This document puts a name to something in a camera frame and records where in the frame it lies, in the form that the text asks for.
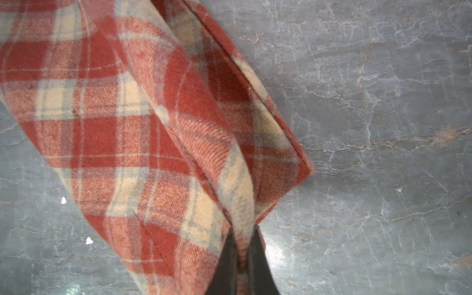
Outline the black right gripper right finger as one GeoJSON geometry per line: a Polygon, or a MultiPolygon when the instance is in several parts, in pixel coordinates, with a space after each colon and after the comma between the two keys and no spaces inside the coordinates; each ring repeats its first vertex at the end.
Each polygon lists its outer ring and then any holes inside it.
{"type": "Polygon", "coordinates": [[[280,295],[270,271],[257,224],[254,225],[248,248],[248,281],[251,295],[280,295]]]}

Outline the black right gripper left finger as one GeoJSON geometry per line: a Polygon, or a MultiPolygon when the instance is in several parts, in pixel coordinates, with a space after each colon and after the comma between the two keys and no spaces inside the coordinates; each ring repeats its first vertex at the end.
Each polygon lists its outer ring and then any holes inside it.
{"type": "Polygon", "coordinates": [[[228,232],[213,278],[205,295],[236,295],[238,251],[233,230],[228,232]]]}

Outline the red plaid wool skirt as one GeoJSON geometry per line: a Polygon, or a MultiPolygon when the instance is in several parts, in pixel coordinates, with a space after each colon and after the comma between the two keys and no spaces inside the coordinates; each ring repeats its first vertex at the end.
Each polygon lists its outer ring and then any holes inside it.
{"type": "Polygon", "coordinates": [[[144,295],[204,295],[228,232],[313,172],[198,1],[2,1],[1,101],[144,295]]]}

